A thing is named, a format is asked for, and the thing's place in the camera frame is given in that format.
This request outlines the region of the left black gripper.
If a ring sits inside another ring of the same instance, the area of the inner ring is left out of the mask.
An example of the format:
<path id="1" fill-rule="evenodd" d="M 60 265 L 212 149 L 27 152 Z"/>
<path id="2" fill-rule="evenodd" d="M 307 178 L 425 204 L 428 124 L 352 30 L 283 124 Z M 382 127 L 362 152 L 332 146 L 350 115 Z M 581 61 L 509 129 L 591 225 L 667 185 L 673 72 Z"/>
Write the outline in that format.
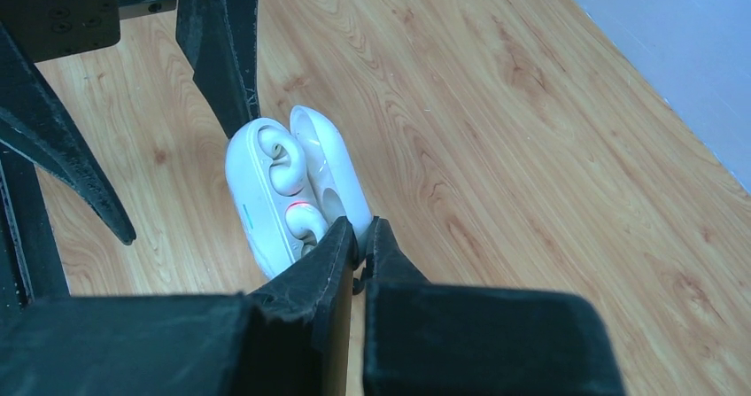
<path id="1" fill-rule="evenodd" d="M 64 182 L 124 244 L 134 225 L 38 64 L 120 40 L 124 19 L 172 11 L 176 0 L 1 0 L 1 314 L 65 297 L 66 277 L 37 170 Z M 225 135 L 260 116 L 259 0 L 178 0 L 175 38 Z"/>

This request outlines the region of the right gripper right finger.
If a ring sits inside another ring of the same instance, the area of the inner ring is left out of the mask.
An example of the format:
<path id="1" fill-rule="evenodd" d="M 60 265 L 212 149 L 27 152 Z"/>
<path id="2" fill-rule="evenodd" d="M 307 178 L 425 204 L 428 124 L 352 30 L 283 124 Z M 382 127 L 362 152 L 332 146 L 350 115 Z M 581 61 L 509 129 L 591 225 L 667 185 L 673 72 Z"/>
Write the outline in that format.
<path id="1" fill-rule="evenodd" d="M 377 217 L 365 245 L 367 395 L 623 395 L 594 306 L 559 291 L 432 283 Z"/>

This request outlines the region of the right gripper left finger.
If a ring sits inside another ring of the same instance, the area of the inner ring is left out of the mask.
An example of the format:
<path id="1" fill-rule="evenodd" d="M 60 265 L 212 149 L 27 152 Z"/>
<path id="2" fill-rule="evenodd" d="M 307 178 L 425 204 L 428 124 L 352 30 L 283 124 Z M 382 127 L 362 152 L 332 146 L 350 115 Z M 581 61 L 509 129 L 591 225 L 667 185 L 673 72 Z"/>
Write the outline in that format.
<path id="1" fill-rule="evenodd" d="M 345 218 L 250 294 L 42 299 L 1 330 L 4 395 L 343 395 Z"/>

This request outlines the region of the white earbud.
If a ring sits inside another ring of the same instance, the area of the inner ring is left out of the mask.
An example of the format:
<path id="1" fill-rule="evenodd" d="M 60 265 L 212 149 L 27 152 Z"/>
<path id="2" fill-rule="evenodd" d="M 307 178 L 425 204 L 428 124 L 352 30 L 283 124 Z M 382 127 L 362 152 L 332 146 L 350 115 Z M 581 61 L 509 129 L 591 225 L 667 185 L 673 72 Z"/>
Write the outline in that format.
<path id="1" fill-rule="evenodd" d="M 286 129 L 265 126 L 258 133 L 259 147 L 271 159 L 269 179 L 273 189 L 282 196 L 302 191 L 306 180 L 306 156 L 298 142 Z"/>
<path id="2" fill-rule="evenodd" d="M 305 201 L 293 203 L 285 212 L 289 232 L 299 244 L 300 255 L 306 256 L 325 236 L 329 224 L 317 206 Z"/>

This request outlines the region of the white earbud charging case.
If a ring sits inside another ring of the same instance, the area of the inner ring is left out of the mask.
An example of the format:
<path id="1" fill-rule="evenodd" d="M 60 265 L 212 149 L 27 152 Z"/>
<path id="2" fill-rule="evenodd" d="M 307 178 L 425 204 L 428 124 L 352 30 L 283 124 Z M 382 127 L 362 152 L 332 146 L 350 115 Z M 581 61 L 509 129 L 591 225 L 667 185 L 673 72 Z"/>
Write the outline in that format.
<path id="1" fill-rule="evenodd" d="M 373 220 L 345 140 L 324 114 L 304 105 L 290 124 L 259 118 L 229 139 L 225 177 L 253 257 L 279 276 L 321 245 L 345 217 L 362 251 Z"/>

